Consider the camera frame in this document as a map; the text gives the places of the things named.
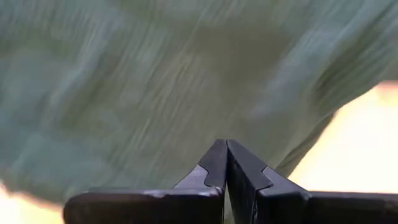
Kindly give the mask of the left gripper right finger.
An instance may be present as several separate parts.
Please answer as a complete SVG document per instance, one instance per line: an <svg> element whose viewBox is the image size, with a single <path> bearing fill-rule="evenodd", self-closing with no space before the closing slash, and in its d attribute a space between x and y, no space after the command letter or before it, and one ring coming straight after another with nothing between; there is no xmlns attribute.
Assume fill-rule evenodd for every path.
<svg viewBox="0 0 398 224"><path fill-rule="evenodd" d="M229 140L235 224L398 224L398 194L307 191Z"/></svg>

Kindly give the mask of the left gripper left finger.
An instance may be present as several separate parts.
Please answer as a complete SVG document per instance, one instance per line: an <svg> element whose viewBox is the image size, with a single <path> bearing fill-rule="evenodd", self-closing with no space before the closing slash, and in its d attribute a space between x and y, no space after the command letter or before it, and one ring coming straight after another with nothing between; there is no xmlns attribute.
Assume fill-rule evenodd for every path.
<svg viewBox="0 0 398 224"><path fill-rule="evenodd" d="M172 189L97 188L71 197L65 224L223 224L227 143L218 139Z"/></svg>

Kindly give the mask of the dark green garment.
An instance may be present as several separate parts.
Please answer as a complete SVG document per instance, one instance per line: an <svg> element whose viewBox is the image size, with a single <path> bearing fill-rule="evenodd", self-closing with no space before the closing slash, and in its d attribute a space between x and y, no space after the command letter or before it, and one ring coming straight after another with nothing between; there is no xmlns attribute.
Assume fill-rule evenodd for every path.
<svg viewBox="0 0 398 224"><path fill-rule="evenodd" d="M171 187L218 138L283 175L398 79L398 0L0 0L0 183Z"/></svg>

